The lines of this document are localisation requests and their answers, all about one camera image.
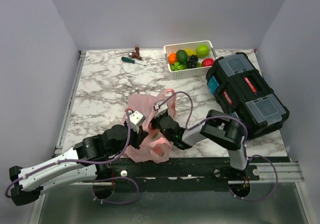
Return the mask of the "pink plastic bag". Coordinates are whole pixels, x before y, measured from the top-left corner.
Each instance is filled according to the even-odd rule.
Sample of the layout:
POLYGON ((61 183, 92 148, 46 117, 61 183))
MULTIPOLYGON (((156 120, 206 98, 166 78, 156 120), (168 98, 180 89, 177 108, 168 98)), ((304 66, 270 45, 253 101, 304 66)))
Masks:
POLYGON ((148 132, 148 135, 139 146, 139 149, 129 145, 124 152, 124 156, 129 157, 136 163, 146 161, 163 163, 169 160, 172 144, 158 129, 152 129, 151 120, 156 113, 154 105, 159 101, 164 101, 174 92, 173 89, 165 89, 157 96, 133 94, 129 97, 127 107, 145 116, 142 127, 144 131, 148 132))

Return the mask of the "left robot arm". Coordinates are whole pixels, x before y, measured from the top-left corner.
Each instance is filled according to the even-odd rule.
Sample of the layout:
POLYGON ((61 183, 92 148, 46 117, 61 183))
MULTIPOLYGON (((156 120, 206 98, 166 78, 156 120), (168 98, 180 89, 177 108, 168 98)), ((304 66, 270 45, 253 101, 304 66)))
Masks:
POLYGON ((36 201, 53 188, 76 182, 114 182, 110 164, 117 161, 127 147, 139 149, 148 132, 141 126, 117 124, 102 134, 84 138, 74 147, 33 167, 13 166, 9 169, 11 183, 5 197, 16 206, 36 201))

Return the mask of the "brown metal faucet valve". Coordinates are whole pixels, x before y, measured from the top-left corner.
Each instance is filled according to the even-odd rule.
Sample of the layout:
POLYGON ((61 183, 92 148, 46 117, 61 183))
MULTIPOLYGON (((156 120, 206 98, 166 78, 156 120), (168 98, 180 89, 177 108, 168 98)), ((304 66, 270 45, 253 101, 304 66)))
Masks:
POLYGON ((138 59, 138 60, 142 60, 142 57, 140 55, 140 49, 138 46, 135 47, 134 51, 130 52, 128 54, 129 58, 132 59, 138 59))

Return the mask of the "dark purple fake grapes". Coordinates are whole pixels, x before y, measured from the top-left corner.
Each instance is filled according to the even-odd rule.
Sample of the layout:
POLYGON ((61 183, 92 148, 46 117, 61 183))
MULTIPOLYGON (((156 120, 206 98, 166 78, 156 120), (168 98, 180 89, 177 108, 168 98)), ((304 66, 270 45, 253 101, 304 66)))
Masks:
POLYGON ((198 63, 198 56, 197 55, 191 55, 188 57, 188 60, 186 62, 186 67, 187 69, 193 69, 197 68, 197 63, 198 63))

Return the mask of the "aluminium frame rail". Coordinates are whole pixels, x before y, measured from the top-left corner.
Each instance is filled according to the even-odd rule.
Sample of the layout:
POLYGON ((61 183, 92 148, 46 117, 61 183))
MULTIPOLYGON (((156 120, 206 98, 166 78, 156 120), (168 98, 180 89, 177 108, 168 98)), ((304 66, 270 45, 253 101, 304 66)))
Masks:
MULTIPOLYGON (((121 123, 130 95, 135 93, 156 96, 164 89, 184 91, 193 100, 194 110, 189 127, 205 117, 210 109, 221 111, 210 94, 205 74, 171 79, 163 49, 142 50, 143 64, 126 64, 121 57, 124 50, 81 51, 71 100, 54 154, 59 155, 74 144, 102 133, 114 124, 121 123)), ((247 153, 260 154, 270 161, 272 157, 288 157, 280 131, 249 141, 247 153)), ((195 147, 182 151, 172 148, 170 157, 227 157, 222 147, 204 140, 195 147)), ((299 163, 272 161, 279 182, 302 182, 299 163)))

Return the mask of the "yellow fake lemon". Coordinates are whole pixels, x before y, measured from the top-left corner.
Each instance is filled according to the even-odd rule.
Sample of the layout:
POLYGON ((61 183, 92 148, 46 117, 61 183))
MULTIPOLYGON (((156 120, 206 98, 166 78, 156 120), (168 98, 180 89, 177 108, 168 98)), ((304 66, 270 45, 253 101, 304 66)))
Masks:
POLYGON ((197 55, 196 51, 193 49, 186 48, 184 49, 184 51, 187 53, 188 56, 197 55))

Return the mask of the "green handled screwdriver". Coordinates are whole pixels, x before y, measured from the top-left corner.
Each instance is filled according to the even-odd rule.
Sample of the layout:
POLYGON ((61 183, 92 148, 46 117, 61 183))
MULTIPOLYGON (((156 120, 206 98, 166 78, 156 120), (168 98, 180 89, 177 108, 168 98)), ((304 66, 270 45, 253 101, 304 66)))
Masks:
POLYGON ((124 57, 124 56, 121 57, 121 60, 122 60, 123 62, 126 62, 126 63, 138 64, 138 65, 141 65, 141 66, 146 66, 146 64, 138 63, 138 62, 136 62, 135 60, 133 60, 133 59, 131 59, 131 58, 128 58, 128 57, 124 57))

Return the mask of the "green fruit with black trim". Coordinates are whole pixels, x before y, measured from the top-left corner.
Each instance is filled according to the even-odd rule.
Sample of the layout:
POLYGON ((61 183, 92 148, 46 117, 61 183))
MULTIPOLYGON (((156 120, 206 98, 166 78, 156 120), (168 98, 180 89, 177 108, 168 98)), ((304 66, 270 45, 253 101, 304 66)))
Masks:
POLYGON ((173 64, 170 65, 171 71, 180 71, 180 70, 184 70, 185 68, 186 68, 185 64, 180 62, 174 62, 173 64))

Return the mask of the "green fake apple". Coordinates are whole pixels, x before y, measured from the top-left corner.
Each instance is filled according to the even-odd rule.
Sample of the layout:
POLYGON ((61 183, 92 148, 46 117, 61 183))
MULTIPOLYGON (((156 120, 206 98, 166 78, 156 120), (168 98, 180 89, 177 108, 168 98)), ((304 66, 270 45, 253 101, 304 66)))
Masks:
POLYGON ((196 48, 196 53, 199 58, 205 58, 209 55, 210 49, 207 45, 201 44, 196 48))

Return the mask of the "black plastic toolbox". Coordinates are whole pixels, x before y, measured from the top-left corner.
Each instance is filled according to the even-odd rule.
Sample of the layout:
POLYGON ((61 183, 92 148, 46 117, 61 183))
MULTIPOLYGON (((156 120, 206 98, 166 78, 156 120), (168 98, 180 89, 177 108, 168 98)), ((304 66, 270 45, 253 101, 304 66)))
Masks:
POLYGON ((223 112, 246 125, 248 139, 281 129, 289 117, 289 110, 243 52, 216 59, 205 78, 223 112))

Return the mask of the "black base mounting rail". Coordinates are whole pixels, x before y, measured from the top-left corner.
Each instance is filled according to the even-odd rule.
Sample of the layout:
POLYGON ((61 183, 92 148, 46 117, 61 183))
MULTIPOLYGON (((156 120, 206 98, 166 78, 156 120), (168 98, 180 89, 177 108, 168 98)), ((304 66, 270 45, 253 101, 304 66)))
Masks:
POLYGON ((98 180, 115 177, 112 186, 116 192, 195 192, 229 191, 229 181, 242 184, 246 178, 258 181, 253 174, 255 165, 245 171, 233 170, 230 160, 222 158, 170 158, 163 163, 153 161, 136 163, 120 158, 98 171, 98 180))

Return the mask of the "orange fake orange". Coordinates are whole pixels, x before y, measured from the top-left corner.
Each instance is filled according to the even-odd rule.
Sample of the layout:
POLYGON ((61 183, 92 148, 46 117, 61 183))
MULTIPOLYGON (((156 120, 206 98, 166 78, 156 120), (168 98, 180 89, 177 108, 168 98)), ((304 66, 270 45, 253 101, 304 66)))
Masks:
POLYGON ((176 53, 171 53, 167 58, 168 58, 168 62, 170 65, 174 64, 175 62, 178 61, 177 59, 177 54, 176 53))

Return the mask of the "red fake apple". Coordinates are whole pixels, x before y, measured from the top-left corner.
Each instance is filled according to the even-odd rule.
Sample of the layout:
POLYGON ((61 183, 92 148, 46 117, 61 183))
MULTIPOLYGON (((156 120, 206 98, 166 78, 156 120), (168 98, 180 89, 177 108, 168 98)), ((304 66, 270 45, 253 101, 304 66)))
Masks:
POLYGON ((213 66, 215 60, 212 58, 206 58, 202 61, 201 66, 202 67, 209 67, 209 66, 213 66))

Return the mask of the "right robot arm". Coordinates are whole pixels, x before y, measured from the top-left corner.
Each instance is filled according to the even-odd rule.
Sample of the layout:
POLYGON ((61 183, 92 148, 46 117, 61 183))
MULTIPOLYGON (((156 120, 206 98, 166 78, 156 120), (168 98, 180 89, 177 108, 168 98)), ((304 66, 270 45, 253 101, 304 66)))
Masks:
POLYGON ((168 112, 155 116, 151 128, 158 129, 174 146, 181 150, 193 147, 198 142, 209 139, 227 149, 230 159, 230 175, 241 180, 248 174, 248 158, 244 144, 248 131, 238 118, 210 110, 198 124, 183 128, 168 112))

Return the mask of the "dark green fake fruit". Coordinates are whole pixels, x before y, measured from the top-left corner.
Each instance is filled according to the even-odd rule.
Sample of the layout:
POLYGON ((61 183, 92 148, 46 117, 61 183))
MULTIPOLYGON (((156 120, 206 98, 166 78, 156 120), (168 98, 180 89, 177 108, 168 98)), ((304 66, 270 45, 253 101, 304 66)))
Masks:
POLYGON ((188 54, 185 50, 180 49, 176 52, 176 59, 180 63, 185 63, 188 60, 188 54))

